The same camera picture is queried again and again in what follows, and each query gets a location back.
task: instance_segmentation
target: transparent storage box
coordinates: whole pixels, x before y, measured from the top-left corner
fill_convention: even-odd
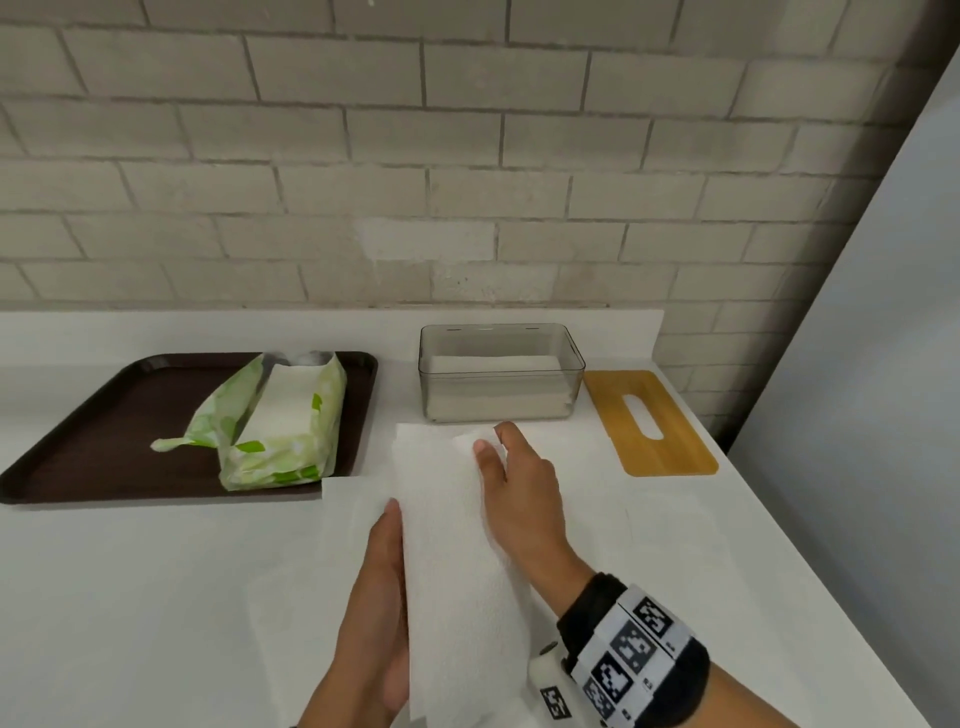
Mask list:
[[[440,325],[420,332],[423,414],[435,423],[569,417],[584,368],[561,324]]]

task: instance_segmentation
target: backsplash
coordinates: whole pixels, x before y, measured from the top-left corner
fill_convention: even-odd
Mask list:
[[[0,0],[0,308],[657,306],[753,403],[950,0]]]

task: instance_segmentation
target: white wall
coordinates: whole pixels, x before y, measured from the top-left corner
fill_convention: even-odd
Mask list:
[[[931,725],[960,724],[960,57],[730,457]]]

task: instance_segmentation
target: green and white plastic package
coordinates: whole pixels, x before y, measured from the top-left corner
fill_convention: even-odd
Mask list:
[[[336,354],[263,353],[204,400],[182,437],[150,447],[215,448],[229,491],[314,482],[333,473],[346,390]]]

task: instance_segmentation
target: hand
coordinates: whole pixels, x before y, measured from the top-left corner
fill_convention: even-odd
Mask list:
[[[564,502],[553,464],[542,459],[513,423],[496,427],[507,470],[490,443],[473,444],[483,477],[491,533],[558,617],[593,576],[566,540]]]
[[[333,663],[300,727],[389,726],[409,697],[403,525],[391,498],[371,528]]]

